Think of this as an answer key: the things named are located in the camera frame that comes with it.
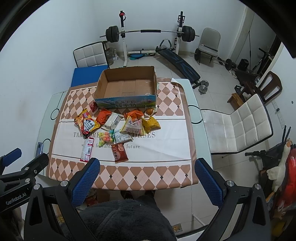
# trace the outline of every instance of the white wall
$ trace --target white wall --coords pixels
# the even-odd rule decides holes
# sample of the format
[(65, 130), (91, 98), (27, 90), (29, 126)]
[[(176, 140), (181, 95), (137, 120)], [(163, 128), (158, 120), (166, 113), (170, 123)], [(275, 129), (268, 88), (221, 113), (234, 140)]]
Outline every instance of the white wall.
[(51, 0), (35, 11), (0, 52), (0, 156), (16, 147), (19, 171), (35, 156), (51, 96), (67, 90), (76, 67), (73, 50), (98, 41), (93, 0)]
[[(227, 58), (233, 46), (241, 23), (244, 4), (238, 0), (95, 0), (100, 35), (105, 34), (109, 26), (117, 25), (120, 29), (119, 12), (126, 13), (124, 24), (126, 30), (161, 29), (176, 31), (180, 11), (185, 15), (185, 25), (195, 29), (197, 35), (204, 28), (216, 29), (220, 35), (219, 56)], [(128, 50), (153, 50), (160, 42), (168, 38), (172, 44), (176, 34), (173, 33), (129, 33), (126, 35)], [(200, 37), (191, 43), (181, 42), (180, 50), (194, 52)], [(111, 44), (118, 51), (123, 51), (122, 41)]]
[[(266, 22), (262, 20), (256, 13), (254, 14), (253, 22), (250, 27), (250, 40), (251, 40), (251, 69), (259, 62), (263, 57), (263, 53), (258, 49), (261, 48), (268, 52), (270, 49), (276, 34), (267, 25)], [(242, 47), (242, 50), (237, 58), (233, 60), (236, 64), (239, 64), (242, 58), (250, 61), (250, 43), (249, 35), (247, 35), (246, 41)]]
[[(280, 112), (287, 125), (287, 130), (291, 126), (289, 137), (296, 143), (296, 81), (295, 81), (296, 59), (292, 59), (288, 50), (284, 47), (275, 65), (271, 69), (272, 72), (278, 75), (283, 86), (282, 92), (275, 98), (275, 101), (280, 108)], [(268, 139), (270, 147), (281, 142), (283, 129), (279, 123), (279, 119), (275, 114), (272, 103), (266, 106), (274, 135)]]

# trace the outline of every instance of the snack package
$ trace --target snack package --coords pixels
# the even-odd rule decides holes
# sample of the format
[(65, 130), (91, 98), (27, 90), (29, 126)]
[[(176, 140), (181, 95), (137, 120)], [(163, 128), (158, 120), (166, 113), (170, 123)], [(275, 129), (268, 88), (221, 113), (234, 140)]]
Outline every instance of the snack package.
[(153, 116), (157, 112), (157, 107), (146, 108), (145, 115)]
[(112, 112), (106, 123), (103, 125), (105, 129), (115, 129), (123, 115)]
[(103, 146), (106, 142), (114, 142), (114, 130), (99, 133), (99, 146)]
[(79, 126), (84, 138), (87, 138), (92, 131), (100, 128), (100, 124), (91, 118), (87, 109), (83, 109), (83, 111), (74, 119), (74, 123)]
[(111, 147), (115, 158), (115, 163), (128, 161), (128, 156), (126, 155), (126, 151), (122, 143), (113, 144)]
[(91, 157), (91, 149), (94, 144), (94, 138), (89, 137), (84, 140), (80, 161), (88, 162)]
[(127, 119), (128, 117), (131, 117), (132, 121), (135, 122), (137, 120), (140, 120), (142, 116), (144, 116), (143, 112), (140, 110), (133, 110), (131, 112), (125, 113), (124, 118)]
[(99, 122), (101, 125), (104, 125), (111, 114), (112, 114), (111, 111), (106, 110), (106, 109), (102, 109), (99, 112), (99, 114), (96, 118), (96, 121)]
[(94, 102), (92, 102), (92, 104), (89, 107), (90, 107), (91, 111), (94, 113), (97, 110), (98, 105), (94, 101)]
[(121, 133), (130, 132), (130, 133), (139, 134), (140, 136), (146, 135), (146, 132), (142, 125), (142, 118), (133, 122), (130, 116), (126, 119), (124, 126), (122, 127), (120, 132)]
[(149, 119), (142, 118), (142, 125), (146, 133), (149, 133), (152, 129), (160, 129), (160, 124), (152, 116), (150, 116)]
[(122, 134), (120, 133), (120, 130), (114, 131), (114, 140), (115, 143), (125, 143), (128, 141), (133, 141), (133, 138), (130, 134)]

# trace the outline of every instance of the open cardboard box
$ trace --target open cardboard box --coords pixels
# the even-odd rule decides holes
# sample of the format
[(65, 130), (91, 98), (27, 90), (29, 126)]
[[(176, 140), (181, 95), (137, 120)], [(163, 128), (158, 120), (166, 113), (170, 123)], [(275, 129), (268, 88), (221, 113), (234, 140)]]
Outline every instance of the open cardboard box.
[(101, 109), (155, 107), (156, 93), (153, 66), (106, 69), (99, 78), (94, 100)]

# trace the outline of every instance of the brown chair backrest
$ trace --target brown chair backrest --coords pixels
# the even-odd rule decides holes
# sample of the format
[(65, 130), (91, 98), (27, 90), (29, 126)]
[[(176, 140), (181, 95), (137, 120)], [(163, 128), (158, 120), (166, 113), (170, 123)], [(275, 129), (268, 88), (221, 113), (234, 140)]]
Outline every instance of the brown chair backrest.
[[(260, 95), (261, 95), (261, 98), (262, 98), (262, 100), (263, 100), (263, 102), (264, 102), (264, 104), (266, 104), (267, 102), (269, 102), (270, 100), (272, 100), (276, 95), (278, 95), (281, 91), (282, 91), (282, 89), (283, 89), (283, 87), (282, 87), (282, 85), (281, 85), (281, 80), (279, 79), (279, 77), (275, 74), (275, 73), (273, 73), (273, 72), (271, 72), (271, 71), (269, 71), (268, 73), (267, 73), (267, 75), (265, 76), (265, 78), (264, 78), (264, 80), (261, 82), (261, 84), (258, 86), (258, 88), (259, 89), (261, 89), (261, 87), (263, 86), (263, 84), (265, 83), (265, 81), (267, 80), (267, 78), (269, 77), (271, 75), (271, 77), (272, 77), (272, 79), (271, 79), (271, 81), (261, 90), (261, 92), (260, 92)], [(266, 96), (266, 95), (268, 95), (269, 93), (271, 93), (276, 87), (279, 87), (279, 90), (276, 92), (276, 93), (274, 93), (272, 96), (270, 96), (269, 98), (267, 98), (267, 99), (265, 99), (264, 97)]]

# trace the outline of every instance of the person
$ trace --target person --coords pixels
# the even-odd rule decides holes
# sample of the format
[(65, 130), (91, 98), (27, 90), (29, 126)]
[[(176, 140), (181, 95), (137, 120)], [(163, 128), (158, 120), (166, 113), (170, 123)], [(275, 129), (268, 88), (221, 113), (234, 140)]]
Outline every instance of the person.
[[(154, 194), (145, 191), (134, 200), (130, 191), (121, 191), (124, 200), (95, 204), (79, 214), (99, 241), (175, 241), (172, 226), (157, 207)], [(61, 228), (65, 237), (73, 240), (66, 224)]]

